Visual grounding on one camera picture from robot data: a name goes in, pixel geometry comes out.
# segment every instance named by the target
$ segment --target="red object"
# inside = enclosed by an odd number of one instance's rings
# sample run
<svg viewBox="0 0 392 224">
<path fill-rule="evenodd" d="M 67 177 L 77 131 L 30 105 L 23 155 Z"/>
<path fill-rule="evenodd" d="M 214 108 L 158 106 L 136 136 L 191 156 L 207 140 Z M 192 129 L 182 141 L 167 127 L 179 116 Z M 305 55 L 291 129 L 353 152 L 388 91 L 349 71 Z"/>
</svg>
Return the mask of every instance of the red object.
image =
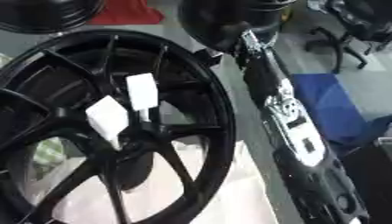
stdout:
<svg viewBox="0 0 392 224">
<path fill-rule="evenodd" d="M 107 0 L 91 25 L 155 25 L 164 16 L 147 6 L 147 0 Z"/>
</svg>

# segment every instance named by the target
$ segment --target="chair leg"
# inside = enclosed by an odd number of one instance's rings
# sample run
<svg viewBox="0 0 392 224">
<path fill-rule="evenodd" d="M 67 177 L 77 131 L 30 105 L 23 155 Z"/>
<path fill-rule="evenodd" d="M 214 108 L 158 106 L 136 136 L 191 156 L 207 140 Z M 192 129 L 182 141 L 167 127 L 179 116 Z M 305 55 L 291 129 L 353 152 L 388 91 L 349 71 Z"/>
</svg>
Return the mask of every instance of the chair leg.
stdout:
<svg viewBox="0 0 392 224">
<path fill-rule="evenodd" d="M 330 31 L 323 27 L 317 27 L 310 31 L 312 35 L 317 33 L 323 34 L 326 37 L 324 40 L 313 40 L 308 42 L 304 49 L 306 51 L 310 51 L 314 46 L 331 46 L 336 54 L 336 62 L 335 67 L 332 70 L 333 74 L 339 74 L 341 70 L 341 65 L 343 61 L 343 47 L 342 47 L 342 39 L 338 39 L 335 35 L 333 35 Z M 343 41 L 349 39 L 349 35 L 345 35 Z"/>
<path fill-rule="evenodd" d="M 353 57 L 355 57 L 357 60 L 360 61 L 360 64 L 358 65 L 359 69 L 363 69 L 368 64 L 368 61 L 350 46 L 345 46 L 343 49 L 345 52 L 347 52 L 348 54 L 352 55 Z"/>
<path fill-rule="evenodd" d="M 341 65 L 343 63 L 343 48 L 340 45 L 334 47 L 336 53 L 335 68 L 332 70 L 333 74 L 339 74 L 341 71 Z"/>
</svg>

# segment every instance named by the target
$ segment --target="chair wheel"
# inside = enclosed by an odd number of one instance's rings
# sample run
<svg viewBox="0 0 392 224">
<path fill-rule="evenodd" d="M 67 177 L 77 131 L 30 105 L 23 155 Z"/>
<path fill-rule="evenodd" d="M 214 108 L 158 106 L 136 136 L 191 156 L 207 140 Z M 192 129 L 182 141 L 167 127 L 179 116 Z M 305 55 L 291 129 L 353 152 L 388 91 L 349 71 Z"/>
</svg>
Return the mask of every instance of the chair wheel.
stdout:
<svg viewBox="0 0 392 224">
<path fill-rule="evenodd" d="M 306 43 L 306 44 L 304 45 L 304 50 L 305 50 L 306 52 L 311 51 L 311 50 L 312 50 L 311 45 L 310 45 L 309 43 Z"/>
<path fill-rule="evenodd" d="M 316 35 L 317 32 L 318 32 L 318 29 L 317 29 L 317 28 L 316 28 L 316 29 L 311 29 L 311 30 L 309 30 L 309 34 L 311 34 L 311 35 Z"/>
<path fill-rule="evenodd" d="M 361 63 L 358 65 L 358 69 L 363 69 L 368 63 Z"/>
<path fill-rule="evenodd" d="M 331 71 L 332 74 L 339 74 L 340 73 L 340 69 L 339 68 L 335 68 Z"/>
<path fill-rule="evenodd" d="M 375 50 L 377 52 L 382 52 L 383 50 L 385 50 L 386 46 L 385 45 L 378 45 Z"/>
</svg>

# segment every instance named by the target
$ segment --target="white foam block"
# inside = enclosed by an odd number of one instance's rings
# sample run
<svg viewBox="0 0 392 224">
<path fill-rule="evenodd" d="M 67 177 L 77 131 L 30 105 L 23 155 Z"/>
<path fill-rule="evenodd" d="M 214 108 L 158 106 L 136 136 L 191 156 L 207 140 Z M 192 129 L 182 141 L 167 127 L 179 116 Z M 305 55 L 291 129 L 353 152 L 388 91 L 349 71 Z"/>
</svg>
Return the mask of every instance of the white foam block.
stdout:
<svg viewBox="0 0 392 224">
<path fill-rule="evenodd" d="M 158 106 L 158 88 L 152 73 L 128 76 L 127 86 L 134 110 L 151 109 Z"/>
<path fill-rule="evenodd" d="M 128 111 L 109 95 L 89 107 L 86 114 L 91 127 L 110 142 L 130 123 Z"/>
</svg>

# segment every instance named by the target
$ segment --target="wheel spoke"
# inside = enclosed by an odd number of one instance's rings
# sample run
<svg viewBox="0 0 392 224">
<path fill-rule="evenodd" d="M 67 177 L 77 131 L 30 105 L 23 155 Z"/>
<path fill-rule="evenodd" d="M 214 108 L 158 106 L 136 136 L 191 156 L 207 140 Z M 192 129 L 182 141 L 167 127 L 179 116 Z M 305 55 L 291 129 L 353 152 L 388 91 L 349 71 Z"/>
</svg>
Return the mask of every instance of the wheel spoke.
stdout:
<svg viewBox="0 0 392 224">
<path fill-rule="evenodd" d="M 169 124 L 164 126 L 164 134 L 171 140 L 189 136 L 204 136 L 222 133 L 223 128 L 217 125 L 204 124 Z"/>
<path fill-rule="evenodd" d="M 49 112 L 49 107 L 44 103 L 33 100 L 27 95 L 14 92 L 9 89 L 0 88 L 0 97 L 2 99 L 1 104 L 12 105 L 15 102 L 23 102 L 32 106 L 40 114 L 47 114 Z"/>
<path fill-rule="evenodd" d="M 101 58 L 101 62 L 98 65 L 98 73 L 96 78 L 101 91 L 105 95 L 121 93 L 121 89 L 113 79 L 111 73 L 117 40 L 118 40 L 117 35 L 110 36 L 110 41 L 108 42 L 105 52 Z"/>
<path fill-rule="evenodd" d="M 115 53 L 117 40 L 118 40 L 117 35 L 110 37 L 110 41 L 108 42 L 105 53 L 103 54 L 101 63 L 98 66 L 99 67 L 98 74 L 101 76 L 106 76 L 106 77 L 110 76 L 110 70 L 113 62 L 113 56 Z"/>
<path fill-rule="evenodd" d="M 9 141 L 0 144 L 2 157 L 22 150 L 24 147 L 36 144 L 50 137 L 60 137 L 65 130 L 77 133 L 89 133 L 92 129 L 84 116 L 71 115 L 63 108 L 56 108 L 48 117 L 12 137 Z"/>
<path fill-rule="evenodd" d="M 51 218 L 56 205 L 73 189 L 94 175 L 96 173 L 90 162 L 88 160 L 83 162 L 68 177 L 56 185 L 18 224 L 26 223 L 36 215 L 44 216 L 46 219 Z"/>
<path fill-rule="evenodd" d="M 73 71 L 75 74 L 79 75 L 91 88 L 94 93 L 99 94 L 101 91 L 95 84 L 95 77 L 94 75 L 88 71 L 85 67 L 71 61 L 67 57 L 50 50 L 44 50 L 44 54 L 47 56 L 48 59 L 52 60 L 53 63 L 68 68 Z"/>
<path fill-rule="evenodd" d="M 153 75 L 155 80 L 158 80 L 159 73 L 161 71 L 161 65 L 162 61 L 164 59 L 165 53 L 169 50 L 169 46 L 167 45 L 161 45 L 161 49 L 159 50 L 159 55 L 157 56 L 157 59 L 154 62 L 154 67 L 152 69 Z"/>
<path fill-rule="evenodd" d="M 127 215 L 120 186 L 117 183 L 116 167 L 107 165 L 103 172 L 103 182 L 108 190 L 108 195 L 112 201 L 115 215 L 119 224 L 130 224 L 130 217 Z"/>
<path fill-rule="evenodd" d="M 198 190 L 192 180 L 191 175 L 182 162 L 179 154 L 176 152 L 171 143 L 163 143 L 163 147 L 158 153 L 169 163 L 173 170 L 177 173 L 178 177 L 184 187 L 185 196 L 188 199 L 195 199 L 198 197 Z"/>
</svg>

